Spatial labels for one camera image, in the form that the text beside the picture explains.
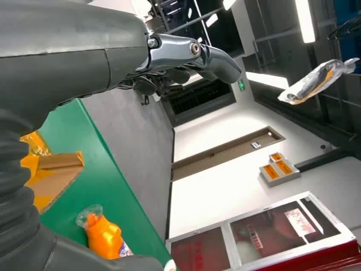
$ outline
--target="cardboard box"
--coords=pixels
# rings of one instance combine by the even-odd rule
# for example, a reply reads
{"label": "cardboard box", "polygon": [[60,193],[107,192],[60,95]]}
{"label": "cardboard box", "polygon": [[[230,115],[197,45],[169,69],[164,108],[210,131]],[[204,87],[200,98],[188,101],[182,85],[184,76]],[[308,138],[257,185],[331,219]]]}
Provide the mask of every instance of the cardboard box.
{"label": "cardboard box", "polygon": [[72,184],[83,170],[84,160],[81,152],[28,155],[21,165],[30,169],[32,177],[25,185],[34,191],[34,205],[44,213]]}

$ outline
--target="bottle label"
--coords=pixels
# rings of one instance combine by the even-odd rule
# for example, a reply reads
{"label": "bottle label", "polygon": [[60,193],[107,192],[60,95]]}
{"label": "bottle label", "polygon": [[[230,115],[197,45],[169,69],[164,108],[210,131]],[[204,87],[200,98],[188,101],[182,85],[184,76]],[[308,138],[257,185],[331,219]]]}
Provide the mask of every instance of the bottle label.
{"label": "bottle label", "polygon": [[119,250],[119,256],[121,257],[127,257],[127,256],[133,256],[133,252],[124,242],[123,241],[123,245]]}

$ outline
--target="packaged item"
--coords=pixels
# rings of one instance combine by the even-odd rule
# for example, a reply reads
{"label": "packaged item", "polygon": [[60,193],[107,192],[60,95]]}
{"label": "packaged item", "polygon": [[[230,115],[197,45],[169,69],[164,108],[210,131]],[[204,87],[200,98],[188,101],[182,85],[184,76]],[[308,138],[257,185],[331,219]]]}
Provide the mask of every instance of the packaged item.
{"label": "packaged item", "polygon": [[282,92],[278,99],[289,104],[300,104],[323,90],[327,89],[343,73],[353,73],[359,58],[351,58],[343,63],[333,59],[323,63],[300,81]]}
{"label": "packaged item", "polygon": [[83,227],[87,235],[89,249],[101,257],[113,260],[133,255],[123,240],[122,231],[109,222],[99,204],[90,206],[79,213],[76,223]]}
{"label": "packaged item", "polygon": [[21,166],[31,173],[25,186],[34,191],[34,205],[44,213],[70,187],[81,173],[84,164],[81,152],[46,156],[28,155]]}
{"label": "packaged item", "polygon": [[29,144],[29,155],[47,156],[52,154],[50,148],[38,131],[24,135],[20,138],[20,141]]}

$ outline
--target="glass window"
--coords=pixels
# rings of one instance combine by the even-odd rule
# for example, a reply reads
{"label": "glass window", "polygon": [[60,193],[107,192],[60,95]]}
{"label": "glass window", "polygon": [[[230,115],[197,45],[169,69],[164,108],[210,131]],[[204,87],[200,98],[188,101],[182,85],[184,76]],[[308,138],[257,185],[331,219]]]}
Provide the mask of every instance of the glass window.
{"label": "glass window", "polygon": [[355,75],[344,75],[345,88],[341,90],[342,98],[353,103],[361,104],[361,77]]}
{"label": "glass window", "polygon": [[[160,1],[161,8],[163,10],[170,29],[174,29],[181,25],[194,20],[199,17],[194,1],[185,0],[167,0]],[[158,6],[157,13],[160,16]]]}
{"label": "glass window", "polygon": [[353,124],[354,132],[361,133],[361,108],[358,106],[353,106],[351,104],[344,104],[347,108],[350,115],[350,120]]}
{"label": "glass window", "polygon": [[217,12],[216,16],[218,20],[209,27],[207,26],[207,22],[209,19],[204,20],[212,46],[219,48],[231,55],[243,53],[243,48],[242,47],[232,12],[222,10]]}
{"label": "glass window", "polygon": [[243,264],[339,234],[307,198],[233,222],[231,227]]}
{"label": "glass window", "polygon": [[340,129],[344,129],[344,119],[342,115],[339,101],[329,97],[325,97],[325,101],[326,103],[327,111],[329,112],[330,124]]}
{"label": "glass window", "polygon": [[231,268],[221,228],[174,242],[171,254],[182,271],[222,271]]}
{"label": "glass window", "polygon": [[223,7],[223,0],[191,0],[197,2],[202,15]]}

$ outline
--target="plastic bottle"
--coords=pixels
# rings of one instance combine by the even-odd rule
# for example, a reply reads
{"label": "plastic bottle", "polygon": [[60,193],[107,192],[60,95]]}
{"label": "plastic bottle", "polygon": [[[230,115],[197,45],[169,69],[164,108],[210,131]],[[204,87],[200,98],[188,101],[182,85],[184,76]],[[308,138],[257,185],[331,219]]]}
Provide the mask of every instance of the plastic bottle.
{"label": "plastic bottle", "polygon": [[101,257],[113,260],[133,255],[123,240],[122,231],[109,222],[99,204],[90,206],[79,213],[76,223],[83,227],[87,235],[89,249]]}

